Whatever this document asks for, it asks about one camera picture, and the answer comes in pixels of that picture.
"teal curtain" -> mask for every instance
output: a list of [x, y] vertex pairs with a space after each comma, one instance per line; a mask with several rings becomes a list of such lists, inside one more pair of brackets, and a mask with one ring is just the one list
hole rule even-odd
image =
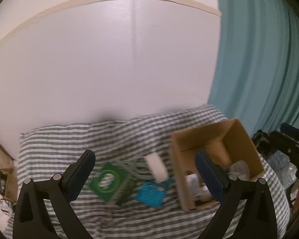
[[250, 135], [299, 128], [299, 19], [285, 0], [219, 0], [218, 62], [209, 103]]

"green circle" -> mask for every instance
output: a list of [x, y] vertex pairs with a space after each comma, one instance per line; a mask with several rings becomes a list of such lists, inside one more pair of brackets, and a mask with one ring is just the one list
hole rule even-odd
[[105, 176], [105, 174], [107, 173], [112, 173], [114, 175], [114, 181], [111, 183], [111, 185], [109, 186], [109, 188], [107, 189], [103, 189], [102, 187], [100, 187], [98, 184], [100, 181], [97, 182], [97, 184], [94, 184], [95, 188], [97, 190], [99, 190], [102, 193], [110, 193], [113, 192], [115, 190], [117, 190], [120, 186], [120, 176], [118, 175], [118, 173], [114, 170], [103, 170], [100, 173], [100, 180]]

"checkered cloth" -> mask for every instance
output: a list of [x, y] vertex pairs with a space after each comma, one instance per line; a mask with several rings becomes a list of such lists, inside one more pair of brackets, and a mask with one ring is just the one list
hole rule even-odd
[[[183, 128], [215, 123], [226, 119], [212, 105], [189, 110], [155, 114], [130, 121], [97, 124], [72, 124], [41, 127], [23, 134], [18, 158], [18, 185], [25, 178], [34, 181], [50, 179], [77, 161], [84, 150], [96, 155], [96, 165], [89, 179], [96, 177], [107, 162], [130, 160], [157, 152], [173, 176], [168, 150], [171, 132]], [[263, 177], [267, 180], [277, 216], [278, 238], [282, 238], [289, 221], [289, 205], [276, 174], [262, 159]], [[173, 184], [159, 209], [132, 199], [122, 207], [109, 206], [85, 185], [71, 206], [93, 238], [197, 238], [212, 219], [219, 205], [203, 211], [182, 211]], [[45, 202], [57, 234], [66, 238], [49, 201]], [[239, 221], [245, 201], [241, 201], [225, 237], [230, 236]], [[4, 232], [12, 238], [13, 216]]]

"brown cardboard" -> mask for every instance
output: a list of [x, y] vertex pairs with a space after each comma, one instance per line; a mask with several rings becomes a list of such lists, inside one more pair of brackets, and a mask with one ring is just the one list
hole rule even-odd
[[183, 210], [203, 209], [217, 204], [211, 200], [197, 206], [187, 187], [186, 171], [199, 175], [194, 158], [200, 150], [205, 150], [212, 161], [224, 169], [244, 160], [250, 170], [250, 180], [256, 179], [263, 172], [257, 150], [237, 119], [175, 131], [171, 136], [170, 156]]

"green box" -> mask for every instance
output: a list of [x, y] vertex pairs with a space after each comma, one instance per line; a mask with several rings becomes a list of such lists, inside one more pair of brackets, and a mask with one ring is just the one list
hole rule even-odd
[[128, 201], [136, 181], [124, 169], [107, 162], [89, 187], [105, 202], [121, 205]]

